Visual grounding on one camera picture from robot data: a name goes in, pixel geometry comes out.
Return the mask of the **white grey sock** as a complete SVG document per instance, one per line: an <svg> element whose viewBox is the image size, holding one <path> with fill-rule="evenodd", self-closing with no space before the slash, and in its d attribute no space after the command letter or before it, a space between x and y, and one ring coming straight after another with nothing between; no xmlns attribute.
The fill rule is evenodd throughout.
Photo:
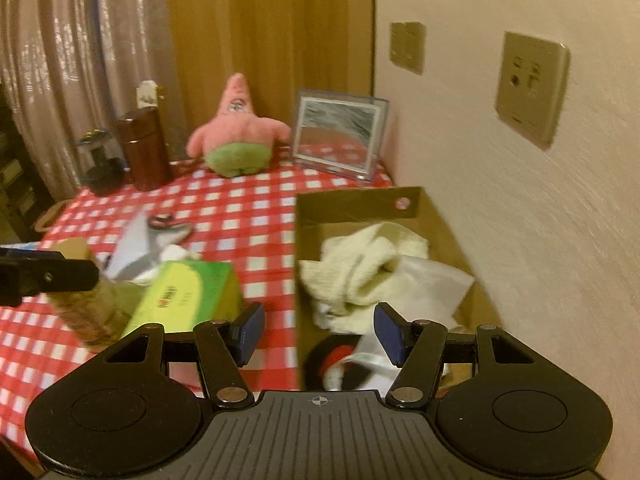
<svg viewBox="0 0 640 480"><path fill-rule="evenodd" d="M193 232L192 224L177 221L172 214L148 216L139 212L126 226L104 273L112 281L130 281L134 272L170 244L179 244Z"/></svg>

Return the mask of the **green tissue box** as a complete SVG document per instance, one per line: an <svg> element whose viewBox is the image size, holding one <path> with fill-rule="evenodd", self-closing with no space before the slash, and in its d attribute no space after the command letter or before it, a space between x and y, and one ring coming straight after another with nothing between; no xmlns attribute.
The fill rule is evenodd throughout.
<svg viewBox="0 0 640 480"><path fill-rule="evenodd" d="M233 321L243 304L231 263L168 261L145 289L122 337L150 323L163 325L166 333L183 333L206 321Z"/></svg>

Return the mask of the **cream fluffy towel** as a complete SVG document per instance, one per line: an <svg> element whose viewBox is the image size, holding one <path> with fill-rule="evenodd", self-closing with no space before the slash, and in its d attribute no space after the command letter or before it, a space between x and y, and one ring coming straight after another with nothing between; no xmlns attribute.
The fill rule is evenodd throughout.
<svg viewBox="0 0 640 480"><path fill-rule="evenodd" d="M325 240L318 260L298 263L299 279L313 300L335 316L384 301L399 281L400 260L426 260L426 238L395 222L378 222Z"/></svg>

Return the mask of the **red white checkered tablecloth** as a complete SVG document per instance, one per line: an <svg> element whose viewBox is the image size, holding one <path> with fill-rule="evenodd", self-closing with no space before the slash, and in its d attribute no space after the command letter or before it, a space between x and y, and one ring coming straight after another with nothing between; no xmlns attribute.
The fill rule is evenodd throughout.
<svg viewBox="0 0 640 480"><path fill-rule="evenodd" d="M198 162L182 162L178 176L151 192L127 185L98 197L81 191L39 246L80 237L105 260L137 212L170 214L192 226L183 242L207 261L231 263L247 300L266 309L266 331L242 371L253 392L297 386L294 313L294 218L300 193L356 188L358 181L294 165L288 150L274 153L269 171L225 179ZM26 455L25 414L44 388L89 359L43 296L1 310L1 435Z"/></svg>

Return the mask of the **clear jar with green lid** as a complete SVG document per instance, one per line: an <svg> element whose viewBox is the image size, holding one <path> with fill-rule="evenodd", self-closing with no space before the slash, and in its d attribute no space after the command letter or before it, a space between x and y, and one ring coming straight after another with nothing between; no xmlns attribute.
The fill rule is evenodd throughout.
<svg viewBox="0 0 640 480"><path fill-rule="evenodd" d="M124 163L112 154L113 145L104 129L88 131L76 142L80 183L96 196L110 195L124 182Z"/></svg>

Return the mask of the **brown cardboard box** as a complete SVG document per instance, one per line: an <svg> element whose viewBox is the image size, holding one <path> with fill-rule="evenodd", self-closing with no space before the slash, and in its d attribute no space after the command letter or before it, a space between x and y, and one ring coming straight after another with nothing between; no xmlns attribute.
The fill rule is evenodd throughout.
<svg viewBox="0 0 640 480"><path fill-rule="evenodd" d="M373 333L373 308L455 332L498 312L422 188L300 194L295 204L299 385L385 390L397 370Z"/></svg>

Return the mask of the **dark red cylindrical canister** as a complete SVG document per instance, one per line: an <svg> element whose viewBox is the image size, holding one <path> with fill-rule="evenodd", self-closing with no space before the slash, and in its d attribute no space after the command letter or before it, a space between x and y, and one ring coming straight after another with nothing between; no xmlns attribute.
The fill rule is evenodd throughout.
<svg viewBox="0 0 640 480"><path fill-rule="evenodd" d="M116 134L129 165L132 185L138 191L153 191L172 180L156 107L137 108L119 118Z"/></svg>

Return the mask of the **pink starfish plush toy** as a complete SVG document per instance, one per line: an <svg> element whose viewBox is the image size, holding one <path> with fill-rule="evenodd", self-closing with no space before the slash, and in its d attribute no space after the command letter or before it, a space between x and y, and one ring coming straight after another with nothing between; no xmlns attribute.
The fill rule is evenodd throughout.
<svg viewBox="0 0 640 480"><path fill-rule="evenodd" d="M235 73L222 92L216 115L190 135L186 154L203 159L224 178L259 174L270 166L273 145L290 137L285 122L254 113L247 80Z"/></svg>

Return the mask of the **sheer grey curtain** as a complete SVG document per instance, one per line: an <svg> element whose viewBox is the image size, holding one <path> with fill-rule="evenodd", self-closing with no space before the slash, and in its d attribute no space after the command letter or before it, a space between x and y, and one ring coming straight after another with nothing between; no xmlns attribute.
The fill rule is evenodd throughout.
<svg viewBox="0 0 640 480"><path fill-rule="evenodd" d="M186 154L168 0L1 0L1 83L17 130L57 200L80 187L75 143L113 130L152 80L164 90L170 159Z"/></svg>

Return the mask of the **golden brown curtain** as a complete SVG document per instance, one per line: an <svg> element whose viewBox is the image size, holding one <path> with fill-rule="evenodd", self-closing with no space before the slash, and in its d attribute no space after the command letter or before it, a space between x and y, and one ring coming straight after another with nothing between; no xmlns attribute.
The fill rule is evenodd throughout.
<svg viewBox="0 0 640 480"><path fill-rule="evenodd" d="M299 90L373 87L374 0L168 0L186 126L242 73L255 112L290 122Z"/></svg>

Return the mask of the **gold wall socket plate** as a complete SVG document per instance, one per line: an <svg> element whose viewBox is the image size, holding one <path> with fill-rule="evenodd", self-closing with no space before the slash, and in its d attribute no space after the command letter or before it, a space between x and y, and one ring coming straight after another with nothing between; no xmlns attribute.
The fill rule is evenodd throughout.
<svg viewBox="0 0 640 480"><path fill-rule="evenodd" d="M562 42L505 32L495 109L541 150L551 148L562 112L570 49Z"/></svg>

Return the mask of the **gold wall switch plate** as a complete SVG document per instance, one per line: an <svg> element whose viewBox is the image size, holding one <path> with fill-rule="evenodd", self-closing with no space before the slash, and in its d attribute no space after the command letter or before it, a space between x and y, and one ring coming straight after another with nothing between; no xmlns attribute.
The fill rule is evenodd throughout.
<svg viewBox="0 0 640 480"><path fill-rule="evenodd" d="M426 26L420 22L390 24L390 62L409 72L424 70Z"/></svg>

